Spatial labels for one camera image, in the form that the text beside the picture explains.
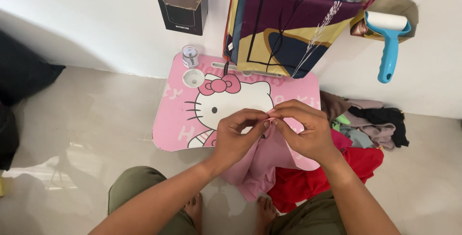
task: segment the olive green pants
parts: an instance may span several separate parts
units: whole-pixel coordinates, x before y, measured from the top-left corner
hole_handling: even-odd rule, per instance
[[[151,167],[125,170],[109,190],[108,215],[148,188],[166,180]],[[181,209],[167,223],[160,235],[197,235],[193,221]],[[276,217],[266,227],[268,235],[346,234],[332,192],[325,191],[286,215]]]

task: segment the pink lap desk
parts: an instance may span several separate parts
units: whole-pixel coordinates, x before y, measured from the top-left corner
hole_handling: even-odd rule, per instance
[[[199,61],[200,65],[194,69],[204,73],[205,82],[199,88],[191,88],[183,82],[188,69],[183,65],[181,54],[173,60],[153,126],[153,141],[162,150],[213,147],[220,119],[243,108],[269,111],[278,103],[298,99],[321,109],[318,80],[311,72],[304,78],[293,79],[255,73],[247,77],[242,72],[229,70],[232,75],[216,80],[223,77],[223,69],[212,66],[212,63],[225,63],[225,60],[201,55]],[[208,88],[205,87],[207,83],[211,83]],[[285,120],[297,133],[303,130],[294,119]],[[291,153],[294,158],[301,157],[295,151],[291,150]]]

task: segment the hand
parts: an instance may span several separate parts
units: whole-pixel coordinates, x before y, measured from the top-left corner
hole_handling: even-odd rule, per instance
[[[339,151],[332,141],[326,113],[292,99],[279,103],[268,114],[270,117],[276,118],[273,120],[273,124],[276,125],[276,128],[294,151],[315,160],[320,165],[327,164],[338,156]],[[304,126],[305,130],[299,134],[295,133],[282,120],[285,117],[294,118]]]
[[[220,120],[212,157],[228,167],[239,162],[269,126],[268,121],[257,122],[268,118],[269,116],[262,111],[243,109]],[[241,132],[246,127],[252,129],[242,135]]]

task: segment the black bag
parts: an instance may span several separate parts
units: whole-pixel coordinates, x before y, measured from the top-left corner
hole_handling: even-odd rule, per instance
[[[48,64],[0,31],[0,100],[11,106],[52,84],[66,68]]]
[[[0,103],[0,170],[9,170],[19,147],[19,133],[13,111]]]

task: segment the black box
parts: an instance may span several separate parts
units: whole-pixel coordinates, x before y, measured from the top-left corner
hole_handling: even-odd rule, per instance
[[[208,0],[200,0],[196,10],[158,1],[166,29],[202,36],[208,14]]]

